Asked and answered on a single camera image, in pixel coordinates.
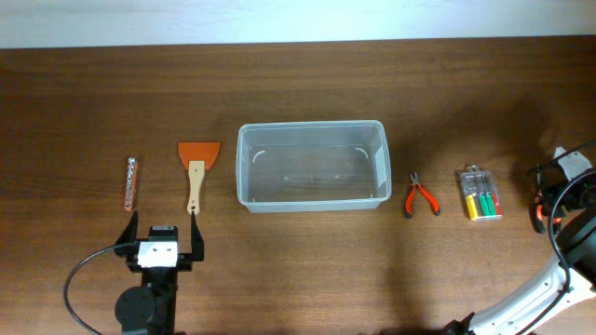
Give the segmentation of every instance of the gray plastic bin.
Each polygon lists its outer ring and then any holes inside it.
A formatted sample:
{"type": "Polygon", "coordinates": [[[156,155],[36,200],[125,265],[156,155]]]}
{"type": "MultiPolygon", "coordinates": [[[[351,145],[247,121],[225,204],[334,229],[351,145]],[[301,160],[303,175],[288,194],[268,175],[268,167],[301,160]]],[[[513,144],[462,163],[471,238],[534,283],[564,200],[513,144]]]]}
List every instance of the gray plastic bin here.
{"type": "Polygon", "coordinates": [[[236,168],[238,200],[251,213],[377,208],[391,196],[378,121],[245,125],[236,168]]]}

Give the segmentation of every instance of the plastic container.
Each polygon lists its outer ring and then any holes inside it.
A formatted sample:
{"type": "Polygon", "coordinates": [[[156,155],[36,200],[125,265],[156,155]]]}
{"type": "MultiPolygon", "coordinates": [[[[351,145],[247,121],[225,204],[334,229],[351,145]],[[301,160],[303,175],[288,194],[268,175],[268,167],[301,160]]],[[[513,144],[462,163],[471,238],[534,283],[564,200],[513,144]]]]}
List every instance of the plastic container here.
{"type": "Polygon", "coordinates": [[[471,166],[468,172],[460,174],[459,180],[471,220],[494,220],[503,217],[499,193],[490,171],[481,171],[477,166],[471,166]]]}
{"type": "Polygon", "coordinates": [[[236,169],[238,200],[251,213],[370,209],[391,196],[378,121],[245,125],[236,169]]]}

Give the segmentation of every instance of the brown wooden surface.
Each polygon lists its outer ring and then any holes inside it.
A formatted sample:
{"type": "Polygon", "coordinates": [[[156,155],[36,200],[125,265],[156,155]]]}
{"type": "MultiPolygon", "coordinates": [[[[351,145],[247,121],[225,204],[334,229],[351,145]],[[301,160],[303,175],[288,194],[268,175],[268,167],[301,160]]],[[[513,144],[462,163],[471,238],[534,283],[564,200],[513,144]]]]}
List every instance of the brown wooden surface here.
{"type": "MultiPolygon", "coordinates": [[[[141,162],[140,236],[175,224],[189,250],[178,141],[223,146],[202,194],[206,260],[180,275],[177,329],[433,329],[498,302],[551,254],[528,220],[533,184],[523,172],[555,144],[594,138],[596,38],[4,50],[0,88],[3,333],[85,333],[63,306],[62,284],[128,223],[130,155],[141,162]],[[242,125],[337,119],[385,125],[388,201],[262,215],[238,203],[242,125]],[[468,220],[454,175],[467,163],[496,174],[502,221],[468,220]],[[440,217],[418,196],[404,219],[414,170],[440,217]]],[[[73,306],[117,333],[115,301],[139,282],[122,260],[100,258],[75,277],[73,306]]],[[[591,334],[595,316],[586,301],[539,332],[591,334]]]]}

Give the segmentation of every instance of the beige handle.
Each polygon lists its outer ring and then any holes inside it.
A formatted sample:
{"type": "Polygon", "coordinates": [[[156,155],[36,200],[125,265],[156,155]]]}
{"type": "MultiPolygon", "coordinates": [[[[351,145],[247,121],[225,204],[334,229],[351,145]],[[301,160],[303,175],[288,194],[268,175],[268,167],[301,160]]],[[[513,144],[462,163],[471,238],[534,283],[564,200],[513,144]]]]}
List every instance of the beige handle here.
{"type": "Polygon", "coordinates": [[[188,180],[190,181],[190,195],[188,196],[188,214],[198,214],[198,197],[201,192],[201,184],[205,177],[205,161],[190,161],[188,163],[188,180]]]}

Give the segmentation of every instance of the orange pliers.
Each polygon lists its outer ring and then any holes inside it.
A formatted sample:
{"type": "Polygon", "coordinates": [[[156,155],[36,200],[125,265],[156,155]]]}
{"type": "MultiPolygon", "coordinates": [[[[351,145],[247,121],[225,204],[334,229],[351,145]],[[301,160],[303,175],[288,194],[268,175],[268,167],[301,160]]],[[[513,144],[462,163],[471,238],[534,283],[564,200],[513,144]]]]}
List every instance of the orange pliers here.
{"type": "Polygon", "coordinates": [[[435,215],[439,216],[440,215],[439,202],[437,201],[437,199],[435,199],[434,196],[432,196],[432,194],[429,191],[427,191],[424,187],[422,187],[422,184],[420,182],[418,182],[418,174],[416,172],[411,173],[410,178],[412,179],[412,184],[410,184],[410,186],[412,186],[412,190],[410,191],[410,194],[408,195],[408,198],[406,199],[406,218],[408,218],[408,219],[412,218],[412,201],[413,201],[413,195],[416,193],[416,189],[418,189],[418,191],[420,191],[422,196],[428,201],[428,203],[430,204],[430,207],[432,208],[432,212],[435,213],[435,215]]]}

